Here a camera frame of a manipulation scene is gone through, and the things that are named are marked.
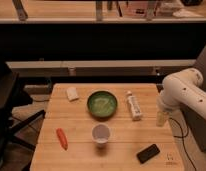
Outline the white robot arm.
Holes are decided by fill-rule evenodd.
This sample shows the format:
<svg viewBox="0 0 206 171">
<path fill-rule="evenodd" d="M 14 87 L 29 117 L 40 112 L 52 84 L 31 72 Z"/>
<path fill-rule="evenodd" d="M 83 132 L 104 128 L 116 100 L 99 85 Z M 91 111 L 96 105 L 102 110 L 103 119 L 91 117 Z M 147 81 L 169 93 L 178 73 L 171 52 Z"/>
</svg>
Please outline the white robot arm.
<svg viewBox="0 0 206 171">
<path fill-rule="evenodd" d="M 183 103 L 206 120 L 206 92 L 200 89 L 203 76 L 198 69 L 188 68 L 167 75 L 163 89 L 157 97 L 156 125 L 162 127 L 169 114 L 178 110 Z"/>
</svg>

